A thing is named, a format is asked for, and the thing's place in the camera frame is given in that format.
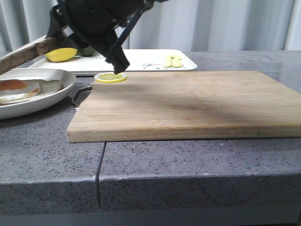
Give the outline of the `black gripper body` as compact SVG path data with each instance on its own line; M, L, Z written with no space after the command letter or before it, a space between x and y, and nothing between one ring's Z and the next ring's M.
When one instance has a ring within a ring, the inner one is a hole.
M122 44L155 0L59 0L63 20L105 57L123 55Z

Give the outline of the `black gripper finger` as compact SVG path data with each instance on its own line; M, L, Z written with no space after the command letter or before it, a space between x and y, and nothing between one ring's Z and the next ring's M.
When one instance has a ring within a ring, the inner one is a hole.
M49 12L50 25L45 38L55 41L57 48L77 48L72 38L65 33L68 27L59 11L59 5L55 5Z
M138 20L142 16L142 14L151 8L150 4L144 4L134 16L130 19L129 23L126 25L122 34L118 37L116 42L113 44L112 48L110 49L107 57L106 62L113 65L114 73L121 73L124 72L130 65L127 57L124 54L122 49L122 44L125 42L131 31L133 30L134 26L137 24Z

